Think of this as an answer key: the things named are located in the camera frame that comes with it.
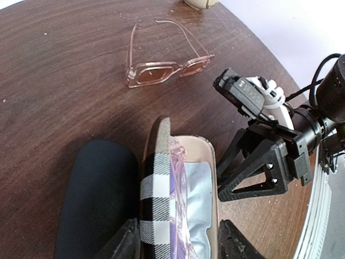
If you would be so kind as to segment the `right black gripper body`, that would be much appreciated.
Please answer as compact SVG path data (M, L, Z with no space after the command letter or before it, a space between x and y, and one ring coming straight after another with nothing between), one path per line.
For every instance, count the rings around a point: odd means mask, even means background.
M284 142L283 160L287 163L287 169L282 172L288 175L289 179L299 179L303 186L312 180L309 156L314 150L314 130L308 124L295 130L277 123L252 120L248 129L265 139Z

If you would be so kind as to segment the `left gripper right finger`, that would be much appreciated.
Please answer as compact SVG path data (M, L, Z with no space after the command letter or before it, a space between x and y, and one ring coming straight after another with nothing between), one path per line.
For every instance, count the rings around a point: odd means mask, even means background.
M265 257L230 220L221 220L218 228L218 258L264 259Z

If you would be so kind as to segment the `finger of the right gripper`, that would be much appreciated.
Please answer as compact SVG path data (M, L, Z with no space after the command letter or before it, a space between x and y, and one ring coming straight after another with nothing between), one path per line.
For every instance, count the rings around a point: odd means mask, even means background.
M243 180L264 172L261 157L265 139L248 129L240 129L217 164L219 186L236 186Z
M283 141L263 141L218 188L221 202L279 195L288 191L291 176Z

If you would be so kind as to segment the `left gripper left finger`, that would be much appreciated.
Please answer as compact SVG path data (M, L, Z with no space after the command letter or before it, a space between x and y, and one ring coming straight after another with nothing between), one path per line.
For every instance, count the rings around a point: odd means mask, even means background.
M140 231L137 219L129 219L109 241L109 258L140 258Z

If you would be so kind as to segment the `black glasses case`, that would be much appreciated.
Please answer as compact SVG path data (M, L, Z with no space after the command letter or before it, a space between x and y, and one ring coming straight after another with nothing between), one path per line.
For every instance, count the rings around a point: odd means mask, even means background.
M95 258L139 213L139 164L116 142L92 140L78 151L61 208L55 258Z

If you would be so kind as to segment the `blue cleaning cloth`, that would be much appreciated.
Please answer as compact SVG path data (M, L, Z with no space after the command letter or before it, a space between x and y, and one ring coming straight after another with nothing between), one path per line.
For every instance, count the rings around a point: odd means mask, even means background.
M208 162L184 164L187 176L187 219L191 243L199 258L210 258L206 234L212 226L212 178Z

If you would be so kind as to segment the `tan glasses case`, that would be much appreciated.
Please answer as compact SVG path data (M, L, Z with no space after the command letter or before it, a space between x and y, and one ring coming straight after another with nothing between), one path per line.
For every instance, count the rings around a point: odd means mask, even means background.
M217 258L215 150L209 140L171 135L170 119L154 122L140 182L141 258Z

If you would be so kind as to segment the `pink thin frame glasses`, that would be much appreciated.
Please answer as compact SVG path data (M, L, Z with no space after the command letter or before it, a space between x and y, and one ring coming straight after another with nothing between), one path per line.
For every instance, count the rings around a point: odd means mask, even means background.
M197 258L187 219L188 186L184 166L185 148L176 137L169 138L170 154L170 257Z

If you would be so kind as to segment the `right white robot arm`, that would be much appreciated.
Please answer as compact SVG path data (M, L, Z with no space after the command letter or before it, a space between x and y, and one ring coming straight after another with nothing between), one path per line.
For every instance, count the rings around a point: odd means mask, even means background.
M295 179L307 185L313 153L324 172L335 170L335 158L344 153L344 55L328 59L335 64L323 79L313 77L309 99L298 108L272 80L230 68L216 78L215 90L249 119L217 165L221 201L283 194Z

